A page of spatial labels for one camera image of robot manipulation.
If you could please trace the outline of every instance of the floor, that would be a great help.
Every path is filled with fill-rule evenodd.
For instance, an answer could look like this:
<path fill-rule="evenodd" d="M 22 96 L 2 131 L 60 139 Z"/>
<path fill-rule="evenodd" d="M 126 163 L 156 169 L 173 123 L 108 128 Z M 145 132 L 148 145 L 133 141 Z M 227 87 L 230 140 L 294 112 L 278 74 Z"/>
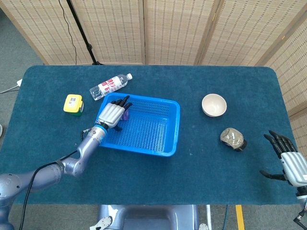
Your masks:
<path fill-rule="evenodd" d="M 23 77 L 26 69 L 32 65 L 42 65 L 42 61 L 19 34 L 10 20 L 0 9 L 0 91 L 8 89 Z M 0 149 L 5 138 L 15 99 L 18 92 L 0 95 L 0 124 L 4 134 L 0 138 Z M 21 205 L 12 207 L 10 221 L 17 228 L 22 211 Z M 299 205 L 243 206 L 245 229 L 247 230 L 299 230 L 293 223 L 300 211 Z M 29 205 L 24 230 L 85 230 L 96 222 L 98 206 L 92 205 Z M 222 230 L 225 205 L 213 205 L 213 229 Z M 201 222 L 206 222 L 204 206 L 200 206 Z M 236 230 L 236 209 L 228 209 L 227 230 Z"/>

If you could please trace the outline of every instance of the yellow object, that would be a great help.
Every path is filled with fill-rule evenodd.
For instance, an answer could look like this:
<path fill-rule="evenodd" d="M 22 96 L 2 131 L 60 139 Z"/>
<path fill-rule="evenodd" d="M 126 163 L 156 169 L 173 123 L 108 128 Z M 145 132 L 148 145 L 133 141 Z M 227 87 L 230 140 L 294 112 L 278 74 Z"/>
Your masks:
<path fill-rule="evenodd" d="M 81 115 L 83 111 L 82 96 L 77 94 L 68 94 L 65 100 L 63 110 L 73 115 Z"/>
<path fill-rule="evenodd" d="M 244 220 L 241 205 L 236 205 L 236 219 L 238 221 L 238 230 L 244 230 Z"/>

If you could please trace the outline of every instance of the black pole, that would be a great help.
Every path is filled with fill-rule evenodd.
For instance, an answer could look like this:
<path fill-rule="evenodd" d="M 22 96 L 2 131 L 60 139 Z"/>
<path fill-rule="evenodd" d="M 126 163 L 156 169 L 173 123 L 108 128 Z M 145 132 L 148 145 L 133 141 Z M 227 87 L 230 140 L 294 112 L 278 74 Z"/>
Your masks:
<path fill-rule="evenodd" d="M 76 11 L 75 11 L 73 5 L 72 5 L 71 0 L 66 0 L 66 1 L 67 1 L 67 4 L 68 4 L 68 6 L 69 6 L 69 8 L 70 8 L 70 10 L 71 10 L 71 13 L 72 13 L 72 15 L 73 15 L 75 21 L 76 21 L 76 23 L 77 23 L 77 26 L 78 26 L 78 28 L 79 28 L 79 30 L 80 30 L 80 33 L 81 33 L 81 35 L 82 35 L 82 38 L 83 38 L 83 40 L 84 40 L 84 42 L 85 42 L 85 44 L 86 44 L 86 48 L 87 48 L 88 52 L 90 53 L 90 56 L 91 56 L 91 58 L 92 58 L 92 60 L 93 60 L 93 64 L 92 64 L 92 65 L 102 65 L 102 64 L 99 63 L 99 61 L 96 61 L 96 59 L 95 59 L 95 56 L 94 56 L 94 54 L 93 54 L 93 52 L 92 52 L 92 48 L 93 48 L 93 47 L 92 47 L 92 45 L 89 44 L 88 41 L 87 41 L 87 38 L 86 38 L 86 36 L 85 36 L 85 33 L 84 33 L 84 31 L 83 31 L 83 28 L 82 28 L 81 23 L 80 23 L 80 21 L 79 21 L 78 15 L 77 15 L 77 13 L 76 13 Z"/>

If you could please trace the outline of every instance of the basket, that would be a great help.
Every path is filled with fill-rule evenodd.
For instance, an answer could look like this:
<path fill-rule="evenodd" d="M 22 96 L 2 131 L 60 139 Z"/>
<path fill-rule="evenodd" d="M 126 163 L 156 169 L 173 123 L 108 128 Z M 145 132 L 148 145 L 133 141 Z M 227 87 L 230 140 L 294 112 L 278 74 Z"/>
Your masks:
<path fill-rule="evenodd" d="M 117 132 L 109 129 L 100 146 L 156 156 L 172 156 L 178 141 L 179 104 L 166 99 L 129 95 L 127 103 L 133 104 L 129 108 L 129 118 L 118 123 L 123 130 Z M 125 96 L 127 94 L 116 92 L 107 94 L 96 119 L 107 103 Z"/>

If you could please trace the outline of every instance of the purple object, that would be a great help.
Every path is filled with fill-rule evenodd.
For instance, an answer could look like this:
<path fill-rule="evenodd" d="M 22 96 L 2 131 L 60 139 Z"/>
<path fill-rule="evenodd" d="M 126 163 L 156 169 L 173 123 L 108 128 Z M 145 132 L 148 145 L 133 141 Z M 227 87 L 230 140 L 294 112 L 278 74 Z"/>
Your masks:
<path fill-rule="evenodd" d="M 121 120 L 122 121 L 128 121 L 128 118 L 129 118 L 129 109 L 127 109 L 124 114 L 121 116 Z"/>

